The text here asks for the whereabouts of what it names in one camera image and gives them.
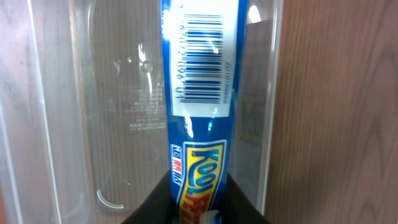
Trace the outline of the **clear plastic container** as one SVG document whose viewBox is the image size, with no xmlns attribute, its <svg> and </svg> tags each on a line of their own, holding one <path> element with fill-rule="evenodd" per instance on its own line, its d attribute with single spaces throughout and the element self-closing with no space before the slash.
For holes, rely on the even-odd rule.
<svg viewBox="0 0 398 224">
<path fill-rule="evenodd" d="M 1 222 L 134 216 L 168 177 L 158 1 L 1 2 Z"/>
</svg>

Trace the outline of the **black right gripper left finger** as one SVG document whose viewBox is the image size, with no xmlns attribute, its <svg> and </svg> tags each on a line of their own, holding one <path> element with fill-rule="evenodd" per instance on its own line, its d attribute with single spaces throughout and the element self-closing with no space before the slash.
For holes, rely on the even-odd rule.
<svg viewBox="0 0 398 224">
<path fill-rule="evenodd" d="M 159 180 L 144 202 L 121 224 L 169 224 L 174 217 L 170 171 Z"/>
</svg>

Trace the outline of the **blue Kool Fever box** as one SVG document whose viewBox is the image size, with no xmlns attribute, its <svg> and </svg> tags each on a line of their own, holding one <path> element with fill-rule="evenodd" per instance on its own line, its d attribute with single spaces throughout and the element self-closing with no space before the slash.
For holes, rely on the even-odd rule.
<svg viewBox="0 0 398 224">
<path fill-rule="evenodd" d="M 220 223 L 249 2 L 160 6 L 172 222 Z"/>
</svg>

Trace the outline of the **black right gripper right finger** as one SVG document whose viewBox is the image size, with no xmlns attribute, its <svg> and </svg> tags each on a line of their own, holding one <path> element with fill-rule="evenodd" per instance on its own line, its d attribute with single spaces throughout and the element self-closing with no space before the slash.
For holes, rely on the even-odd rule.
<svg viewBox="0 0 398 224">
<path fill-rule="evenodd" d="M 271 224 L 246 198 L 230 174 L 226 183 L 226 194 L 222 199 L 222 224 Z"/>
</svg>

